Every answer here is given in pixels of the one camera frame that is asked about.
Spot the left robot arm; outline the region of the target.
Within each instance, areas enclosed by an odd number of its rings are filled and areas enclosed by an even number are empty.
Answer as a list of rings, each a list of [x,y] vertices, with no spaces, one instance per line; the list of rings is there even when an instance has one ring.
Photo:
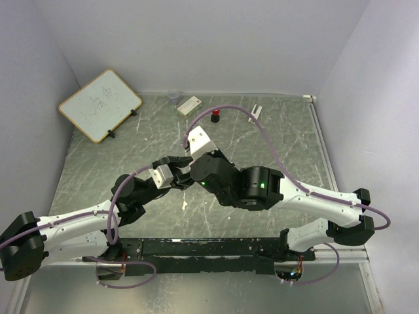
[[[55,262],[93,256],[114,261],[121,256],[118,229],[145,214],[145,204],[193,184],[182,170],[191,157],[167,156],[147,167],[121,175],[113,197],[92,207],[49,217],[28,211],[18,215],[1,234],[1,271],[7,281],[18,281]]]

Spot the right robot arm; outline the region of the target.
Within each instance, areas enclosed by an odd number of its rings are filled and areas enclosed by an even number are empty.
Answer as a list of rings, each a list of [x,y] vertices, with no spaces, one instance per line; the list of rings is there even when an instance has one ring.
[[[360,246],[375,233],[374,220],[363,215],[355,193],[339,194],[315,186],[305,192],[278,170],[237,169],[216,152],[195,159],[190,175],[222,206],[248,211],[286,209],[315,216],[313,222],[281,232],[284,240],[278,243],[278,254],[285,260],[322,243]]]

